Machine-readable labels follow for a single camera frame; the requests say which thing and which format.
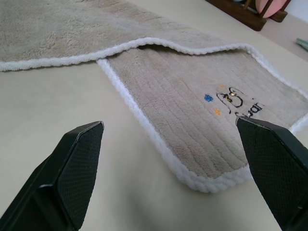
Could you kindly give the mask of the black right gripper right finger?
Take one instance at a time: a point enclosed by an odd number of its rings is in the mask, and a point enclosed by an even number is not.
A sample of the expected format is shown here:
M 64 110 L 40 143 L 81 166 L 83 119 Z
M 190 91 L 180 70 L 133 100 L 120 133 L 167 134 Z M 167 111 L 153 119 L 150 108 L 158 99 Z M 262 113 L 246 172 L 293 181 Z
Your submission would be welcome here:
M 308 231 L 308 149 L 286 128 L 237 117 L 252 177 L 282 231 Z

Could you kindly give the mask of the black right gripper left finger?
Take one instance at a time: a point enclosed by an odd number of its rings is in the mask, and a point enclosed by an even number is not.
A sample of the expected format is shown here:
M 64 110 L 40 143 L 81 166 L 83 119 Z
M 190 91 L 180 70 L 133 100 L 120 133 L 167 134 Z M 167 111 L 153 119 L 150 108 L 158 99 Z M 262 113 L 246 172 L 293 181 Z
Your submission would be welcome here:
M 103 122 L 96 121 L 64 134 L 0 218 L 0 231 L 79 231 L 96 181 L 103 131 Z

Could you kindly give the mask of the beige towel with white trim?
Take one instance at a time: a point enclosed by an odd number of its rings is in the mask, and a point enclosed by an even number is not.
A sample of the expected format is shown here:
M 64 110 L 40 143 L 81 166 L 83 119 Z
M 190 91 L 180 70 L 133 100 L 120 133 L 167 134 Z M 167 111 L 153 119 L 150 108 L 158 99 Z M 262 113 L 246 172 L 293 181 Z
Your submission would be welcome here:
M 308 94 L 254 47 L 125 0 L 0 0 L 0 71 L 96 61 L 177 178 L 217 193 L 251 178 L 237 117 L 296 132 Z

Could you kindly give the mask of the pale green cloth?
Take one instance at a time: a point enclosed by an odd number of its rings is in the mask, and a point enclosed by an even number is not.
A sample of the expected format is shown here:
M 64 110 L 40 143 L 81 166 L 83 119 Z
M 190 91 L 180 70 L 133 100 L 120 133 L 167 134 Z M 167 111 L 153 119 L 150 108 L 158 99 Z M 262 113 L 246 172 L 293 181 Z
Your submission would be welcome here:
M 308 51 L 308 39 L 297 38 L 295 42 L 297 45 L 301 46 L 303 49 Z

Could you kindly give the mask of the dark wooden rack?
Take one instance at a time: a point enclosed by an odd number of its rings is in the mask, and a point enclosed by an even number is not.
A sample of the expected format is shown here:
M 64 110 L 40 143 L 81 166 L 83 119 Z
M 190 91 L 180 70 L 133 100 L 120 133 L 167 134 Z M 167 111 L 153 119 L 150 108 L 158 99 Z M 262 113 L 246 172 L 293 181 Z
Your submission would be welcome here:
M 269 18 L 262 18 L 256 10 L 255 0 L 205 0 L 254 31 L 261 31 L 267 19 L 281 23 L 287 16 L 286 8 Z

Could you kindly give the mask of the pink plate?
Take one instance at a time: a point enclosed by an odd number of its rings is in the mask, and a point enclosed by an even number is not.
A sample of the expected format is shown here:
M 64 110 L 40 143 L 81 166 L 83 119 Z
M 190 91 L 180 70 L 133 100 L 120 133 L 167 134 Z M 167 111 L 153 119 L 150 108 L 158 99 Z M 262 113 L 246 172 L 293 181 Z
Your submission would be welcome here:
M 269 18 L 283 11 L 290 0 L 255 0 L 256 10 L 262 18 Z

